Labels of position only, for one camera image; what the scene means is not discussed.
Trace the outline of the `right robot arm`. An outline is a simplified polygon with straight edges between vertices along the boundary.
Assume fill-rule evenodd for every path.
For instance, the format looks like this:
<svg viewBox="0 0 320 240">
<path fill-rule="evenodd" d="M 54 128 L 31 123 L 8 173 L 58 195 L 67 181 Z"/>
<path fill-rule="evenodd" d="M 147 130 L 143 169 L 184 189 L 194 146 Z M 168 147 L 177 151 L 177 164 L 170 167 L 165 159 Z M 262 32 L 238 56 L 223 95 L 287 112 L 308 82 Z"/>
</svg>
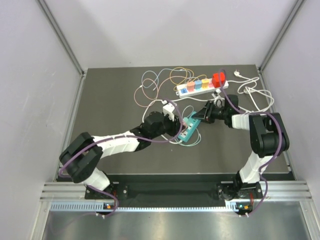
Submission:
<svg viewBox="0 0 320 240">
<path fill-rule="evenodd" d="M 221 120 L 231 129 L 249 131 L 251 154 L 233 180 L 233 192 L 239 198 L 245 198 L 257 187 L 269 161 L 290 146 L 280 113 L 240 113 L 239 99 L 234 94 L 227 95 L 222 106 L 215 101 L 207 101 L 192 118 L 208 124 Z"/>
</svg>

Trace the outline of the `red cube plug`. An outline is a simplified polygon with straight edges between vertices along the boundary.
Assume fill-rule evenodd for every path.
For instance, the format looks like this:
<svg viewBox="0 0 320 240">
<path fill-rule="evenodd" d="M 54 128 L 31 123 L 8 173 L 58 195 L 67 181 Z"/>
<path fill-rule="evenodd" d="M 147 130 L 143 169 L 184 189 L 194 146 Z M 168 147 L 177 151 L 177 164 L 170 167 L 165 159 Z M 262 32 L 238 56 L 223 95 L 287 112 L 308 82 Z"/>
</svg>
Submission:
<svg viewBox="0 0 320 240">
<path fill-rule="evenodd" d="M 224 72 L 214 73 L 212 76 L 211 83 L 215 88 L 220 88 L 221 85 L 225 84 L 226 76 Z"/>
</svg>

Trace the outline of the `pink charger plug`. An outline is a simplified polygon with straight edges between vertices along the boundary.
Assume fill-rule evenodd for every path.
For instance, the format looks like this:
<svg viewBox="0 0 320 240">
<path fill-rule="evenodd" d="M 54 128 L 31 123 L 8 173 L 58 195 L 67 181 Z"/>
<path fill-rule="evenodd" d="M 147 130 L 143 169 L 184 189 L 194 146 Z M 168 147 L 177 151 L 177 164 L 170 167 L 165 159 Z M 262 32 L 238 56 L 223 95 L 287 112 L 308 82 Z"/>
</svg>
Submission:
<svg viewBox="0 0 320 240">
<path fill-rule="evenodd" d="M 189 119 L 187 117 L 184 117 L 182 120 L 182 124 L 184 128 L 187 129 L 189 127 Z"/>
</svg>

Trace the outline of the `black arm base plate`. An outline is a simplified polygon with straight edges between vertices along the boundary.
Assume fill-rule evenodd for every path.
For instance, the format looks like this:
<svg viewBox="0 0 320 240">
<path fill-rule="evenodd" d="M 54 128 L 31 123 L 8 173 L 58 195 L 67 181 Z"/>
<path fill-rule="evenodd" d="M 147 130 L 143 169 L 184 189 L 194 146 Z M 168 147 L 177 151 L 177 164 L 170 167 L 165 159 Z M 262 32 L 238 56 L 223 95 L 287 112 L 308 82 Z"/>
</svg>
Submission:
<svg viewBox="0 0 320 240">
<path fill-rule="evenodd" d="M 116 197 L 120 201 L 148 197 L 209 197 L 210 200 L 259 199 L 262 189 L 259 183 L 239 187 L 232 182 L 120 182 L 107 187 L 88 186 L 86 199 Z"/>
</svg>

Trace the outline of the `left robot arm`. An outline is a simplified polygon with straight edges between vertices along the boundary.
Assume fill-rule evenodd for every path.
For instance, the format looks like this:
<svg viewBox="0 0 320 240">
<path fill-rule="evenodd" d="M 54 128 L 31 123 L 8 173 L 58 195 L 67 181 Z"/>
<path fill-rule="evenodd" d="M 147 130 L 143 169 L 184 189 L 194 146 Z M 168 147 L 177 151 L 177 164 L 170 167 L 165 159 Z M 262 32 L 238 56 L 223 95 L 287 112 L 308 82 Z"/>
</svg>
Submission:
<svg viewBox="0 0 320 240">
<path fill-rule="evenodd" d="M 153 111 L 140 125 L 124 133 L 110 136 L 92 136 L 83 132 L 60 154 L 73 183 L 82 183 L 96 189 L 102 198 L 109 198 L 114 191 L 107 174 L 97 168 L 100 159 L 126 152 L 138 152 L 151 145 L 161 135 L 178 136 L 185 129 L 177 115 Z"/>
</svg>

